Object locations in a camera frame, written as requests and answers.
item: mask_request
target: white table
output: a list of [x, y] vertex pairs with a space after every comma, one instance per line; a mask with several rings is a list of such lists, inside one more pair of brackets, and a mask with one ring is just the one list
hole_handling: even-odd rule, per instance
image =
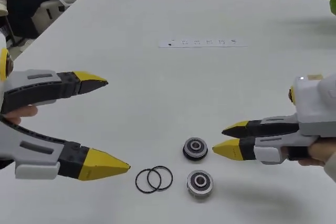
[[[243, 38], [248, 47], [158, 47], [177, 36]], [[287, 94], [294, 77], [335, 72], [335, 52], [336, 17], [327, 0], [79, 0], [15, 68], [88, 70], [109, 85], [43, 106], [22, 125], [107, 151], [132, 168], [92, 182], [15, 180], [13, 167], [5, 169], [0, 221], [331, 223], [336, 185], [322, 168], [237, 162], [211, 151], [192, 164], [182, 146], [196, 136], [211, 148], [237, 121], [293, 114]], [[135, 176], [156, 165], [172, 170], [173, 186], [144, 195]], [[186, 190], [195, 169], [215, 182], [202, 204]]]

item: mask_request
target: finger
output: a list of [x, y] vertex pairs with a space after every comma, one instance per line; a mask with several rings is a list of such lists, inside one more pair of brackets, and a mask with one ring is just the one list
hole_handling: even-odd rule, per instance
[[284, 156], [288, 156], [288, 148], [283, 146], [280, 148], [281, 150], [281, 153], [284, 155]]
[[9, 112], [5, 115], [7, 119], [11, 118], [24, 118], [28, 116], [34, 116], [37, 114], [37, 107], [36, 106], [25, 106], [20, 109], [14, 110]]
[[302, 166], [324, 166], [324, 162], [312, 158], [299, 160], [299, 164]]
[[309, 155], [326, 162], [336, 152], [335, 138], [321, 138], [308, 147]]
[[21, 123], [21, 118], [10, 118], [8, 119], [11, 123], [19, 125]]

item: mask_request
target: black o-ring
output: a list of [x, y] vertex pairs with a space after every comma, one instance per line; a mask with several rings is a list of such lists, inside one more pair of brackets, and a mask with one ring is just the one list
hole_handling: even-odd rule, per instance
[[[149, 175], [150, 175], [151, 172], [157, 172], [157, 171], [156, 171], [157, 169], [164, 169], [164, 170], [166, 170], [167, 172], [170, 173], [170, 176], [172, 177], [172, 179], [171, 179], [169, 185], [167, 185], [166, 187], [160, 188], [161, 185], [160, 185], [159, 187], [154, 187], [154, 186], [150, 183], [150, 181], [149, 181]], [[157, 191], [165, 191], [165, 190], [167, 190], [168, 188], [170, 188], [170, 187], [172, 186], [172, 184], [173, 184], [173, 173], [172, 173], [172, 171], [169, 170], [167, 167], [165, 167], [165, 166], [163, 166], [163, 165], [158, 165], [158, 166], [153, 167], [152, 169], [150, 169], [149, 172], [147, 173], [147, 183], [148, 183], [148, 184], [150, 185], [150, 187], [152, 187], [153, 189], [157, 189]]]
[[[153, 187], [153, 186], [151, 185], [151, 187], [153, 188], [152, 191], [144, 191], [144, 190], [140, 189], [140, 187], [139, 187], [139, 185], [138, 185], [138, 178], [139, 178], [139, 175], [142, 174], [142, 173], [144, 173], [144, 172], [147, 172], [147, 171], [149, 171], [149, 172], [155, 172], [155, 173], [159, 176], [159, 178], [160, 178], [160, 182], [159, 182], [158, 187]], [[153, 192], [157, 191], [157, 190], [160, 188], [161, 183], [162, 183], [162, 177], [161, 177], [160, 173], [157, 172], [156, 170], [152, 170], [152, 169], [149, 169], [149, 168], [140, 171], [140, 172], [137, 174], [137, 176], [135, 177], [135, 186], [136, 186], [136, 188], [137, 188], [140, 192], [142, 192], [143, 194], [152, 194]]]

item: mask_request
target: gray gripper housing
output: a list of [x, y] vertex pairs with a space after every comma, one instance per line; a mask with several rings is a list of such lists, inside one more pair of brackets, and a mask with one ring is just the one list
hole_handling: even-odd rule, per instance
[[298, 148], [308, 147], [314, 143], [319, 136], [304, 136], [300, 131], [271, 137], [257, 137], [255, 141], [256, 147], [272, 147], [278, 150], [281, 159], [279, 162], [262, 162], [263, 164], [281, 164], [287, 157], [282, 154], [282, 147]]
[[24, 134], [14, 127], [0, 122], [0, 157], [12, 159], [15, 165], [55, 165], [64, 148], [64, 141], [57, 143], [54, 138], [42, 140], [33, 135]]
[[34, 69], [12, 72], [5, 81], [1, 114], [31, 104], [54, 103], [78, 94], [79, 88], [80, 80], [73, 72]]

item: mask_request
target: metal bearing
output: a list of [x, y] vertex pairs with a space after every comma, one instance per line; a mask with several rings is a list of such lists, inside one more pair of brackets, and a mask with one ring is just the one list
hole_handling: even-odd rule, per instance
[[214, 188], [214, 181], [209, 173], [195, 170], [188, 175], [187, 189], [189, 193], [199, 199], [207, 198]]
[[191, 137], [184, 143], [183, 154], [189, 160], [199, 161], [208, 154], [208, 147], [203, 139]]

